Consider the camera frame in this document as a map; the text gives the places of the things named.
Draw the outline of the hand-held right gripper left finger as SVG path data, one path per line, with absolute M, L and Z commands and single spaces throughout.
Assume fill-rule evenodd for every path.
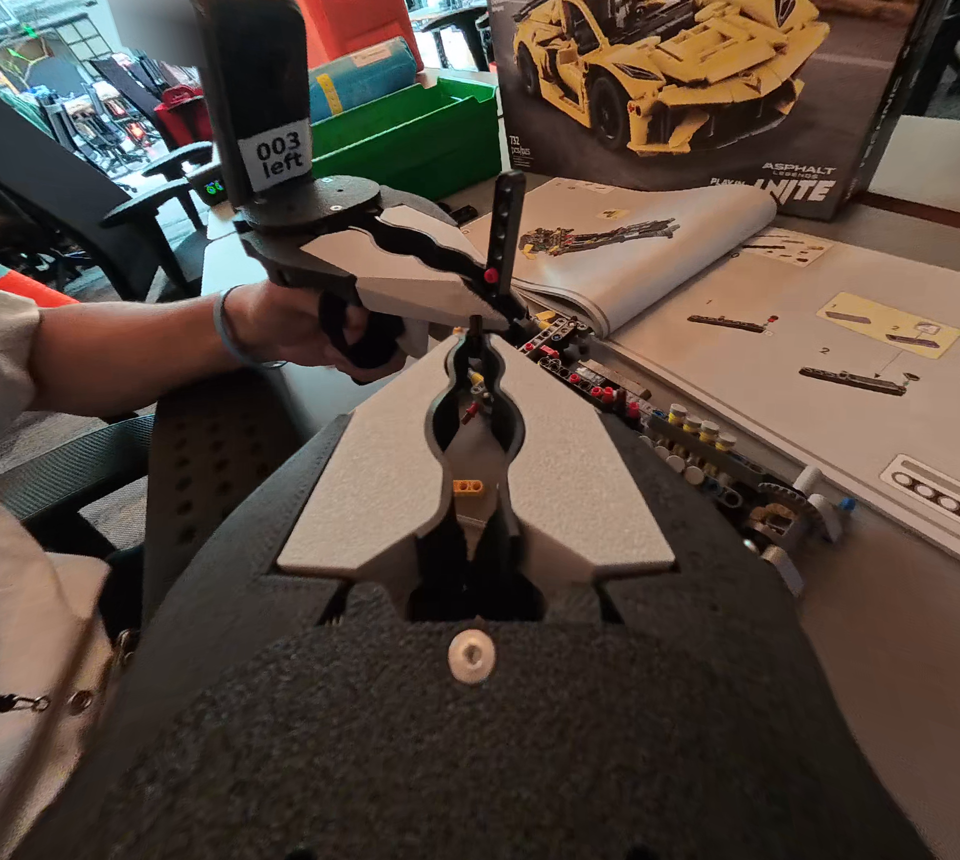
M 452 389 L 450 354 L 464 338 L 439 342 L 351 412 L 277 556 L 278 574 L 372 583 L 410 616 L 423 583 L 418 540 L 440 529 L 450 551 L 468 550 L 432 421 Z

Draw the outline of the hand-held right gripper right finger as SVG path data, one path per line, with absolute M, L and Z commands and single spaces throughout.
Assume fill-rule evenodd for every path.
M 494 409 L 476 422 L 476 594 L 483 614 L 543 614 L 564 591 L 676 558 L 601 415 L 503 339 Z

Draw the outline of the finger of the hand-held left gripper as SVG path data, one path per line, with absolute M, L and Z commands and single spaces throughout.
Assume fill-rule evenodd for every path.
M 409 256 L 428 269 L 457 276 L 483 276 L 485 255 L 455 225 L 408 205 L 386 207 L 378 219 L 378 246 Z
M 499 311 L 460 275 L 431 268 L 411 254 L 388 252 L 363 230 L 328 233 L 301 250 L 350 275 L 356 299 L 371 312 L 445 326 L 468 326 L 479 316 L 486 329 L 498 331 L 525 319 L 523 307 Z

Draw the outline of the black lego beam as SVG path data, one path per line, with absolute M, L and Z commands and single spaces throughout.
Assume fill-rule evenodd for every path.
M 525 316 L 511 282 L 520 240 L 526 178 L 522 171 L 511 169 L 501 173 L 495 183 L 484 270 L 496 267 L 500 278 L 498 284 L 488 285 L 482 275 L 482 296 L 512 323 Z

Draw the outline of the person's left forearm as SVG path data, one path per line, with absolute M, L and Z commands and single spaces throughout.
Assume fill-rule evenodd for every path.
M 238 370 L 215 327 L 215 306 L 206 297 L 42 309 L 28 359 L 29 409 L 114 417 Z

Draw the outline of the lego box with yellow car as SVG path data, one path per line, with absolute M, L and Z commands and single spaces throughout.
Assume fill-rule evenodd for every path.
M 743 183 L 829 220 L 866 189 L 949 0 L 487 0 L 510 164 Z

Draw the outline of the person's left hand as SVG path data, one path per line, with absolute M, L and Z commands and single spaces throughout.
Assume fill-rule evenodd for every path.
M 231 295 L 227 310 L 241 343 L 262 359 L 285 359 L 302 367 L 329 367 L 358 384 L 377 381 L 404 368 L 407 357 L 402 350 L 397 350 L 382 366 L 355 365 L 322 330 L 321 301 L 322 295 L 316 291 L 262 280 L 239 286 Z M 228 369 L 239 367 L 223 347 L 222 350 L 222 363 Z

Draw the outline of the green plastic bin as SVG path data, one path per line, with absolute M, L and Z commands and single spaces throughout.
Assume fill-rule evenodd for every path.
M 311 125 L 313 173 L 439 201 L 501 170 L 498 87 L 439 77 Z

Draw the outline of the blue rolled mat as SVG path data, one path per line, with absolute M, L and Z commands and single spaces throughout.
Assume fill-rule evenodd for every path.
M 373 102 L 413 86 L 418 67 L 406 40 L 394 37 L 308 71 L 309 121 Z

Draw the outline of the black perforated chair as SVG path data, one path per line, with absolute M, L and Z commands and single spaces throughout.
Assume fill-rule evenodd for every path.
M 266 374 L 242 370 L 95 422 L 2 472 L 2 506 L 50 552 L 111 569 L 108 632 L 140 629 L 221 523 L 302 445 Z

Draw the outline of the black round table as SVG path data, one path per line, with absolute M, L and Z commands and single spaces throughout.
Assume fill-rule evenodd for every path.
M 410 13 L 414 32 L 433 38 L 441 69 L 454 68 L 444 48 L 441 33 L 445 29 L 453 28 L 462 35 L 476 69 L 484 73 L 490 72 L 491 59 L 483 33 L 484 30 L 489 32 L 487 5 L 486 0 L 477 0 L 454 9 L 422 8 Z

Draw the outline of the blue wristband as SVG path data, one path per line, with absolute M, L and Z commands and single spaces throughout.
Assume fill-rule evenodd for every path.
M 286 366 L 285 359 L 262 359 L 252 354 L 240 341 L 239 334 L 234 327 L 228 304 L 232 294 L 239 289 L 239 285 L 231 286 L 216 295 L 213 307 L 213 326 L 222 344 L 223 349 L 232 358 L 237 366 L 256 371 L 279 370 Z

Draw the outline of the open instruction booklet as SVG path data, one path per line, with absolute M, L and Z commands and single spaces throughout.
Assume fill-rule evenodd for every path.
M 958 273 L 777 226 L 751 187 L 525 196 L 513 281 L 602 347 L 958 554 Z

